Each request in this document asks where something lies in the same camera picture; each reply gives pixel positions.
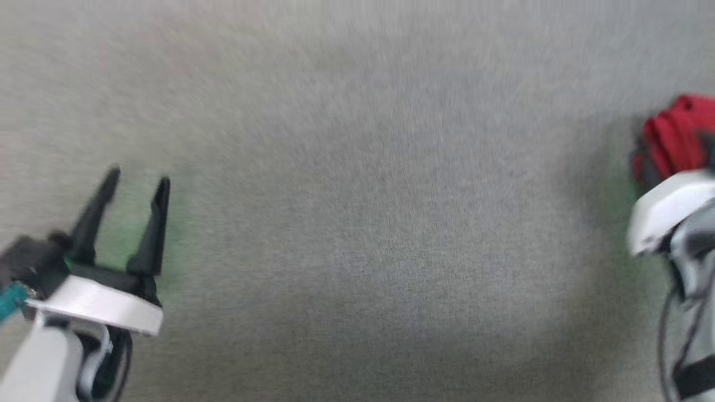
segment black band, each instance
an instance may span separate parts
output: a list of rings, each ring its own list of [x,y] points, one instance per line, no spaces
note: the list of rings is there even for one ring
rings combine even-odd
[[[680,399],[687,399],[715,388],[715,356],[685,366],[673,372]]]

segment gray fabric surface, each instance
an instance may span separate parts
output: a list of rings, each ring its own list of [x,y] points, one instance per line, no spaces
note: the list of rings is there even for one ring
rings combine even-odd
[[[659,398],[626,155],[715,92],[711,1],[200,3],[1,3],[0,241],[116,162],[122,265],[173,180],[125,401]]]

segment red and black cloth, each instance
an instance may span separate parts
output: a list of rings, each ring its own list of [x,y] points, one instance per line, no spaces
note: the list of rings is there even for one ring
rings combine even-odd
[[[633,153],[633,175],[646,190],[685,170],[715,168],[715,98],[683,94],[648,119]]]

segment folded red cloth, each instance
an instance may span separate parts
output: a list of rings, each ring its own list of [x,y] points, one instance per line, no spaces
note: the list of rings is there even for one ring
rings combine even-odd
[[[684,170],[705,166],[707,151],[700,135],[715,132],[715,99],[684,94],[673,106],[648,119],[643,126],[643,151],[662,180]],[[642,157],[634,158],[638,177]]]

